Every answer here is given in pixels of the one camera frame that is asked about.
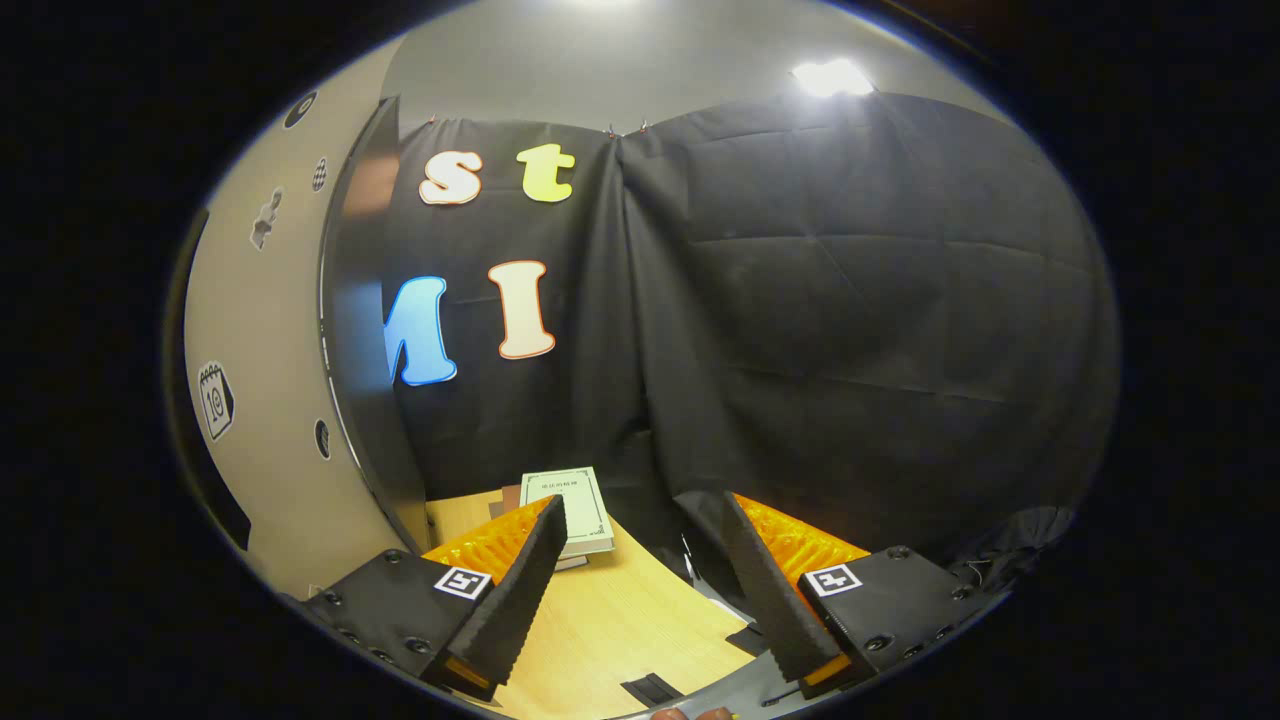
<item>calendar sticker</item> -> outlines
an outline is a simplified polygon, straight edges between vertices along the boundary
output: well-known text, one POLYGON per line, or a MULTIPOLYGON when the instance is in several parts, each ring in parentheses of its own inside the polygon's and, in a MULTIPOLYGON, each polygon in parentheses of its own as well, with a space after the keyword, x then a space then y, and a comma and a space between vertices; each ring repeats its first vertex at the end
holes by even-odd
POLYGON ((232 396, 232 386, 227 382, 221 363, 210 361, 200 369, 200 404, 205 407, 209 439, 218 442, 236 418, 236 398, 232 396))

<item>ceiling light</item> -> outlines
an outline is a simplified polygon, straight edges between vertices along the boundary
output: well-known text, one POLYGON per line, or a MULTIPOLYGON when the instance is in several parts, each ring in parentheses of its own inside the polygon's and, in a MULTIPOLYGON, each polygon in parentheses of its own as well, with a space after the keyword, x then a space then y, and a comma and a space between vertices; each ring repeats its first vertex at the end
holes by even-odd
POLYGON ((837 92, 867 95, 876 90, 863 73, 845 59, 832 60, 824 65, 805 63, 791 70, 791 74, 796 76, 801 87, 818 97, 831 97, 837 92))

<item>wooden table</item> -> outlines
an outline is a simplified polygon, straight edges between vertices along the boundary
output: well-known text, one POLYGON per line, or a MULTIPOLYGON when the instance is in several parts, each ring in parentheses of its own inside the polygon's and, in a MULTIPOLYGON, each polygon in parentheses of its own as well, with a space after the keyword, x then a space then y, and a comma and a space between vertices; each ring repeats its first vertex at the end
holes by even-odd
MULTIPOLYGON (((502 491, 426 503, 439 542, 489 520, 502 491)), ((612 552, 552 575, 511 680, 490 707, 520 720, 600 720, 645 706, 621 683, 657 673, 682 693, 753 657, 724 642, 745 623, 691 588, 613 521, 612 552)))

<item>book cover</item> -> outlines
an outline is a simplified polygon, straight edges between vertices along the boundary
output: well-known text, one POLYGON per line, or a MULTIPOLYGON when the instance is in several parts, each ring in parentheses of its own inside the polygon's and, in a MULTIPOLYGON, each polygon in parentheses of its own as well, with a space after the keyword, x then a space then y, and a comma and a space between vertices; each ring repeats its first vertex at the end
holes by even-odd
POLYGON ((591 468, 572 468, 547 473, 525 473, 520 480, 520 503, 527 505, 548 495, 564 498, 568 539, 561 560, 613 550, 613 525, 604 510, 600 484, 591 468))

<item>blue letter m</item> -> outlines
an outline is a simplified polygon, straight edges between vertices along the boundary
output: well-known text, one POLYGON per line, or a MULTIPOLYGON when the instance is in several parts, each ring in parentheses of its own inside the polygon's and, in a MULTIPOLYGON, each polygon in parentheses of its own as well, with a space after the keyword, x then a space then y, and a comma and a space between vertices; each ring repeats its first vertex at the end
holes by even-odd
POLYGON ((442 383, 458 374, 458 366, 444 355, 440 333, 440 296, 444 278, 413 278, 401 286, 392 302, 392 313, 383 328, 387 342, 387 368, 396 382, 396 365, 401 348, 407 363, 401 379, 404 384, 442 383))

